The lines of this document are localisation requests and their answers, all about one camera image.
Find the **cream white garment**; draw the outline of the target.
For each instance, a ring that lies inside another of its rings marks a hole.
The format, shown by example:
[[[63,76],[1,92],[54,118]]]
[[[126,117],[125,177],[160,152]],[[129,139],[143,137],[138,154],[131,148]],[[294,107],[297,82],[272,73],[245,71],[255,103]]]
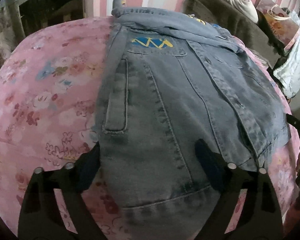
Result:
[[[225,0],[255,24],[258,22],[258,13],[251,0]]]

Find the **black garment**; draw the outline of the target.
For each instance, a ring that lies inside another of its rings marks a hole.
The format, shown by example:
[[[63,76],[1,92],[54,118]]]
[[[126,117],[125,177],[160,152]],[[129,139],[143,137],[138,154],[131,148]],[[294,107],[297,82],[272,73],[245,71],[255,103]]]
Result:
[[[256,10],[256,12],[258,15],[257,25],[268,37],[269,44],[273,46],[281,56],[286,56],[287,52],[284,50],[284,44],[276,38],[264,14],[259,10]]]

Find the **white quilted blanket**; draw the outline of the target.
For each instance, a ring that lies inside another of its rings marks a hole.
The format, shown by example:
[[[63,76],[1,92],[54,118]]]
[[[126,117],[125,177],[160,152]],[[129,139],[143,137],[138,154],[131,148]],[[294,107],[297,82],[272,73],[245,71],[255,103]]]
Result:
[[[289,13],[289,16],[299,25],[299,36],[292,46],[287,60],[273,71],[273,75],[281,83],[283,94],[290,99],[300,90],[300,18],[294,10]]]

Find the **brown blanket covered furniture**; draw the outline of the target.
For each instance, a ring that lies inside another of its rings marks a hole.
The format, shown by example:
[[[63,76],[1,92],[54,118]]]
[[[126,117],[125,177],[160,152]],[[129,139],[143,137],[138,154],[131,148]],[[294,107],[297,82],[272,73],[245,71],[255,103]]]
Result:
[[[283,57],[269,44],[268,37],[257,24],[225,0],[184,0],[183,13],[227,29],[246,47],[268,60],[272,67]]]

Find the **pink floral bed sheet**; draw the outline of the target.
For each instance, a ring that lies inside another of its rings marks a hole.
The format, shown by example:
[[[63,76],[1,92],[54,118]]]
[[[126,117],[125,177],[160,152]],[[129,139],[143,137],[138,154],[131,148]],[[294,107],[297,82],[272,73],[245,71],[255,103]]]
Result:
[[[59,169],[94,145],[110,26],[96,17],[42,29],[0,70],[0,217],[12,232],[34,169]]]

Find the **floral beige curtain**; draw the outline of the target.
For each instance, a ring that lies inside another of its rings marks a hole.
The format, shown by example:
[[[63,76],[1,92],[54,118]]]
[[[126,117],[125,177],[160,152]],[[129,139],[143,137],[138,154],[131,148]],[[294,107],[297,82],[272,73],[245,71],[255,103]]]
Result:
[[[18,3],[0,8],[0,68],[24,38]]]

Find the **blue denim jacket yellow print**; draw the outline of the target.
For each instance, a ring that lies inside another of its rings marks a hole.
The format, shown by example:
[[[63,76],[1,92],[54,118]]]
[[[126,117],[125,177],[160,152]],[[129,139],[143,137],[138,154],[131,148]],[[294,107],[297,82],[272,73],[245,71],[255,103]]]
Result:
[[[219,193],[198,140],[247,171],[290,140],[280,97],[223,28],[113,1],[97,98],[101,167],[132,239],[189,239]]]

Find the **grey water dispenser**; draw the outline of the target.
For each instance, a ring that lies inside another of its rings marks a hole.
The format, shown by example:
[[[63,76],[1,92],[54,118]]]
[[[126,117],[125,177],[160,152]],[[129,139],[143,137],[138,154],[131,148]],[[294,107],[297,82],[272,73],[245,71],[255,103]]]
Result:
[[[52,25],[85,18],[87,0],[18,0],[20,18],[26,33]]]

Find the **pink floral gift bag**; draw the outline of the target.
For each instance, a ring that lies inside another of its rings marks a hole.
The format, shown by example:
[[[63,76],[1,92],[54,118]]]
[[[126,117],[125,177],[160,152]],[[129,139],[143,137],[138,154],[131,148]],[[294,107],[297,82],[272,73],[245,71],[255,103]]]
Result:
[[[259,0],[256,9],[263,14],[283,50],[289,51],[300,36],[299,24],[272,0]]]

